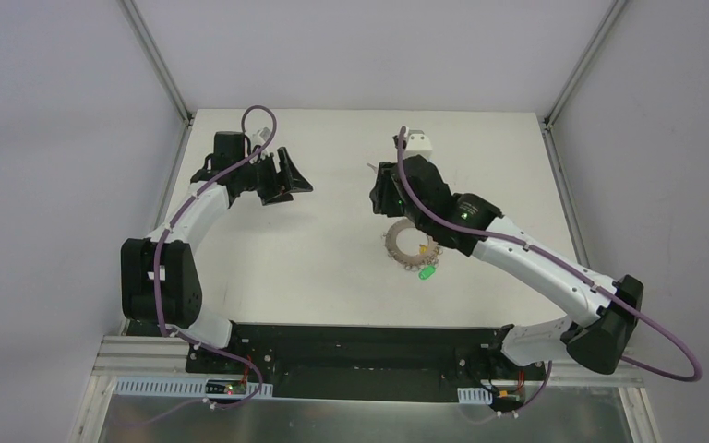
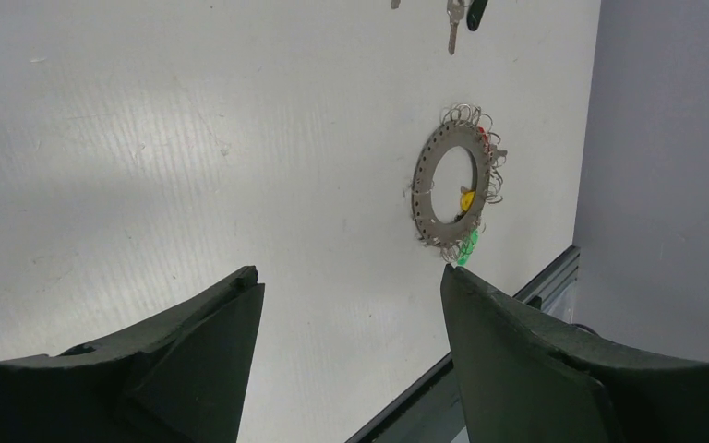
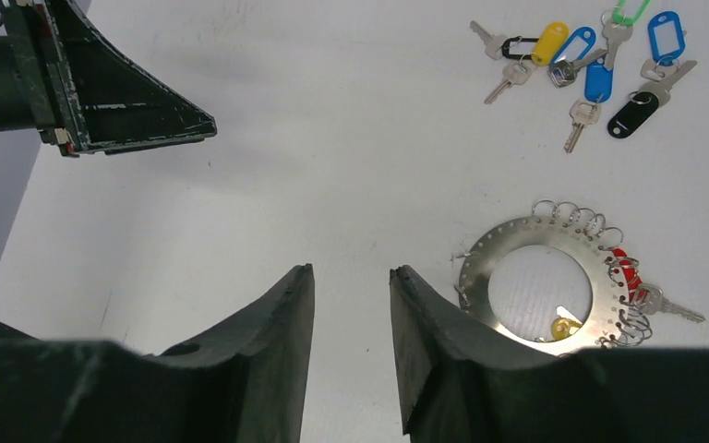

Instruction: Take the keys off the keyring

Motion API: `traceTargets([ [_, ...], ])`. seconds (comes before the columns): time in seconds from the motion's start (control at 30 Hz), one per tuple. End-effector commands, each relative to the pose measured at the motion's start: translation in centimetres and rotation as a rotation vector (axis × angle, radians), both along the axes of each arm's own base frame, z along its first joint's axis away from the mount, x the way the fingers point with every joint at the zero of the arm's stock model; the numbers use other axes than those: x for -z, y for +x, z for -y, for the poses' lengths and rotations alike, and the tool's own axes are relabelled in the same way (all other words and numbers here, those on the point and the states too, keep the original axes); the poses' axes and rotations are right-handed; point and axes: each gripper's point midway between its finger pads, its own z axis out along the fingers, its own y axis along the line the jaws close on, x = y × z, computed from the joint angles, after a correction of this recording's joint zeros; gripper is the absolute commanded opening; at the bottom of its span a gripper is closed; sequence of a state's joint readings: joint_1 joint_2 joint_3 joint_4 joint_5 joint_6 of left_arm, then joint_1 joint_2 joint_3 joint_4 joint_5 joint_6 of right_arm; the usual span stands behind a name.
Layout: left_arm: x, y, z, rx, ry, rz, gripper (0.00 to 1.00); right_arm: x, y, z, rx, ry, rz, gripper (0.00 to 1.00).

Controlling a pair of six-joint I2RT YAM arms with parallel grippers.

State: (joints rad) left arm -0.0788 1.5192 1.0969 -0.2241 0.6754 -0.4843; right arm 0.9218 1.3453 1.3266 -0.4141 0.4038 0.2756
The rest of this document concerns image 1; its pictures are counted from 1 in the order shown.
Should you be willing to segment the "silver metal ring disc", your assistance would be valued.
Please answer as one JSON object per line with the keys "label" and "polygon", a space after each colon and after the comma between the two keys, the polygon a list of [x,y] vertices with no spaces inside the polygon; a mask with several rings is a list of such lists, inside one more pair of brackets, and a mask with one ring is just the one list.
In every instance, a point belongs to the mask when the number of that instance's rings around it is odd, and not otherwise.
{"label": "silver metal ring disc", "polygon": [[408,219],[396,221],[382,237],[388,257],[407,271],[420,271],[439,263],[439,244]]}

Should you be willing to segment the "green key tag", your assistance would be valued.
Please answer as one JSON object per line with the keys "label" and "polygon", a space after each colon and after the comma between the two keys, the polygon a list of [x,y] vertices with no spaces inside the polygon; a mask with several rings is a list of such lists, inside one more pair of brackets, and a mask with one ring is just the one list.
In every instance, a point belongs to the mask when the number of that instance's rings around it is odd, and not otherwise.
{"label": "green key tag", "polygon": [[422,269],[418,271],[418,278],[422,281],[425,281],[429,279],[431,276],[433,276],[437,271],[437,267],[435,265],[427,265],[424,266]]}

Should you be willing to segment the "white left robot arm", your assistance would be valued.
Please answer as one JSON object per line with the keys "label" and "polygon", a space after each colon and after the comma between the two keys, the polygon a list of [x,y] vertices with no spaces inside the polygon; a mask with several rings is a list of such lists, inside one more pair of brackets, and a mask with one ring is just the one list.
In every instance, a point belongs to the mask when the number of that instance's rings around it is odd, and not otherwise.
{"label": "white left robot arm", "polygon": [[216,133],[212,153],[192,176],[175,213],[147,236],[125,240],[120,251],[125,317],[210,345],[211,363],[227,374],[243,365],[245,349],[230,339],[232,321],[203,305],[195,251],[242,194],[254,192],[267,206],[314,189],[287,148],[264,153],[265,142],[243,132]]}

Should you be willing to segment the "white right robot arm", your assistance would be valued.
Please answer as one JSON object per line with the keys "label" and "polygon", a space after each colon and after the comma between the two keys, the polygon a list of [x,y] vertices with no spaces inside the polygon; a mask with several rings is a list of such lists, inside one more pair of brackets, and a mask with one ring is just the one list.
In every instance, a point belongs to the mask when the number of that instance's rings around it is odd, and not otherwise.
{"label": "white right robot arm", "polygon": [[437,246],[507,272],[563,311],[557,320],[502,327],[487,353],[492,374],[512,377],[523,366],[563,355],[598,374],[616,371],[638,324],[641,281],[614,280],[555,255],[495,205],[451,192],[422,156],[380,162],[369,198],[374,213],[405,218]]}

